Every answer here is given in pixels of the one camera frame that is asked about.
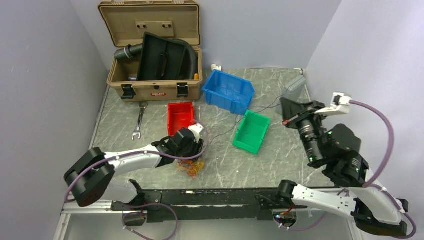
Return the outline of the black tray insert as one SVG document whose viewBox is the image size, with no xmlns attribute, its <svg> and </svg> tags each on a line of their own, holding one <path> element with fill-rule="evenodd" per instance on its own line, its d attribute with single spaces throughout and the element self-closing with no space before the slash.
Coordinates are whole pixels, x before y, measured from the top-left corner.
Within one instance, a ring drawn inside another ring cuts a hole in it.
<svg viewBox="0 0 424 240">
<path fill-rule="evenodd" d="M 136 80 L 177 80 L 186 52 L 186 44 L 146 32 Z"/>
</svg>

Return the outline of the white pipe elbow fitting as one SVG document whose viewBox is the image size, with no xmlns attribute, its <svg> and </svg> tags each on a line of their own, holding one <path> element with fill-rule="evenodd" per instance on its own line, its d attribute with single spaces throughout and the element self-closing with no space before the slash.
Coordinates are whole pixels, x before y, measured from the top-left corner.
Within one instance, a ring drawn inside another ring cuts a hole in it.
<svg viewBox="0 0 424 240">
<path fill-rule="evenodd" d="M 222 71 L 222 66 L 216 65 L 216 64 L 211 64 L 210 69 L 211 69 L 211 71 Z"/>
</svg>

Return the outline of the tan open toolbox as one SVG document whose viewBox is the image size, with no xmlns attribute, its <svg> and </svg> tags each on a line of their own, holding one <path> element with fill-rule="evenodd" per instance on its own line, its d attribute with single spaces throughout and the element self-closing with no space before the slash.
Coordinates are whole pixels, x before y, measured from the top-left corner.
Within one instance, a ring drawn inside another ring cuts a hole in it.
<svg viewBox="0 0 424 240">
<path fill-rule="evenodd" d="M 201 16 L 196 1 L 109 0 L 98 10 L 117 48 L 107 84 L 122 101 L 200 98 Z"/>
</svg>

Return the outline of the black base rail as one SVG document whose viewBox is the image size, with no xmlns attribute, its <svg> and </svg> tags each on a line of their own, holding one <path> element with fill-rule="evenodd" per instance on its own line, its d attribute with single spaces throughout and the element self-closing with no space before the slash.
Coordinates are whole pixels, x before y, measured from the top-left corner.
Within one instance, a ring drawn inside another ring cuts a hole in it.
<svg viewBox="0 0 424 240">
<path fill-rule="evenodd" d="M 113 212 L 143 211 L 147 223 L 162 223 L 178 219 L 270 221 L 271 212 L 285 212 L 288 202 L 277 199 L 272 188 L 212 188 L 212 189 L 145 189 L 143 198 L 125 205 L 114 200 Z"/>
</svg>

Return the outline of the silver combination wrench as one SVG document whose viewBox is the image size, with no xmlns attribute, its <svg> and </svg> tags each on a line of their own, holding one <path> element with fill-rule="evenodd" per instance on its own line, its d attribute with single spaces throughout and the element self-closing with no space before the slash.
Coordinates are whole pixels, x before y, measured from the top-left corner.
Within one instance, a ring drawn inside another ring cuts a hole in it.
<svg viewBox="0 0 424 240">
<path fill-rule="evenodd" d="M 136 123 L 136 127 L 134 129 L 134 131 L 132 132 L 131 135 L 131 139 L 134 141 L 135 139 L 140 139 L 142 134 L 140 132 L 141 129 L 141 124 L 143 121 L 143 116 L 145 113 L 146 108 L 148 107 L 148 102 L 146 101 L 142 101 L 139 103 L 139 114 L 138 114 L 138 118 L 137 118 L 137 123 Z"/>
</svg>

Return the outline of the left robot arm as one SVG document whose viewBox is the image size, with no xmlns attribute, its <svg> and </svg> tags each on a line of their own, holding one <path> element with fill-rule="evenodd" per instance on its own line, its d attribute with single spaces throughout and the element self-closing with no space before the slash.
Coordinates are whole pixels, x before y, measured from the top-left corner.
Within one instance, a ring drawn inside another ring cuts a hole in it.
<svg viewBox="0 0 424 240">
<path fill-rule="evenodd" d="M 120 181 L 116 177 L 163 167 L 176 160 L 197 160 L 207 143 L 201 133 L 207 130 L 196 123 L 138 149 L 122 152 L 103 152 L 98 147 L 89 149 L 64 175 L 68 185 L 65 202 L 87 207 L 99 200 L 114 200 L 131 210 L 139 209 L 144 203 L 140 185 L 135 180 Z"/>
</svg>

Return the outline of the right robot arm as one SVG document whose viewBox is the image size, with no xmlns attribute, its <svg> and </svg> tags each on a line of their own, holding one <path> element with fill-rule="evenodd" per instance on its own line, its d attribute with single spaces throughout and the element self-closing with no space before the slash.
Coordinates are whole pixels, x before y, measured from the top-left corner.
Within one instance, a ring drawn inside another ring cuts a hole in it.
<svg viewBox="0 0 424 240">
<path fill-rule="evenodd" d="M 344 124 L 330 130 L 322 125 L 326 117 L 347 114 L 352 102 L 350 96 L 339 92 L 333 94 L 329 106 L 281 97 L 282 124 L 298 131 L 308 166 L 322 169 L 325 177 L 348 190 L 350 196 L 332 195 L 282 180 L 275 194 L 276 203 L 282 208 L 305 206 L 338 215 L 371 235 L 410 238 L 416 230 L 408 231 L 408 225 L 413 223 L 408 216 L 409 203 L 394 198 L 378 182 L 378 173 L 360 155 L 361 140 Z"/>
</svg>

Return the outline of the blue plastic bin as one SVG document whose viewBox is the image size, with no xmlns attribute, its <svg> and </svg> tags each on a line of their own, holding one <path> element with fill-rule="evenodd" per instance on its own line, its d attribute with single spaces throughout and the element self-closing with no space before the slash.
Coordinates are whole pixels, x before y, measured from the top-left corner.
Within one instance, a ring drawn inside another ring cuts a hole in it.
<svg viewBox="0 0 424 240">
<path fill-rule="evenodd" d="M 255 94 L 250 81 L 218 70 L 212 71 L 202 91 L 207 104 L 237 115 L 245 114 Z"/>
</svg>

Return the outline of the red plastic bin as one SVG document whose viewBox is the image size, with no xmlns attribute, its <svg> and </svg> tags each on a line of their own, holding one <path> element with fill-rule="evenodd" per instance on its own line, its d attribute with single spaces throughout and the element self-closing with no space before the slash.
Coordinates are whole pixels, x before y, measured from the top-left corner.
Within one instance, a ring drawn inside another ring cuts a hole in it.
<svg viewBox="0 0 424 240">
<path fill-rule="evenodd" d="M 192 102 L 169 103 L 167 106 L 167 131 L 174 136 L 182 128 L 194 124 L 194 106 Z"/>
</svg>

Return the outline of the green plastic bin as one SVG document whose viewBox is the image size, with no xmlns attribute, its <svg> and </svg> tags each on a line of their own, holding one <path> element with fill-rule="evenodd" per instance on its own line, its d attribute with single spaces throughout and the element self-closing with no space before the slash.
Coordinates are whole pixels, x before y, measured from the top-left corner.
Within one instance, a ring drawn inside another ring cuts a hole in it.
<svg viewBox="0 0 424 240">
<path fill-rule="evenodd" d="M 233 139 L 233 145 L 252 154 L 258 154 L 271 119 L 247 110 Z"/>
</svg>

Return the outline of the grey plastic case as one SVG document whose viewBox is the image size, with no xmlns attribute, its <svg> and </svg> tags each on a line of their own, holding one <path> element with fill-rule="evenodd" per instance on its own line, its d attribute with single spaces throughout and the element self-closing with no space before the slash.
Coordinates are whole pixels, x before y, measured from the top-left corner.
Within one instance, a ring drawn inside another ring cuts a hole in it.
<svg viewBox="0 0 424 240">
<path fill-rule="evenodd" d="M 299 75 L 283 87 L 283 96 L 291 101 L 298 101 L 306 85 L 304 75 Z"/>
</svg>

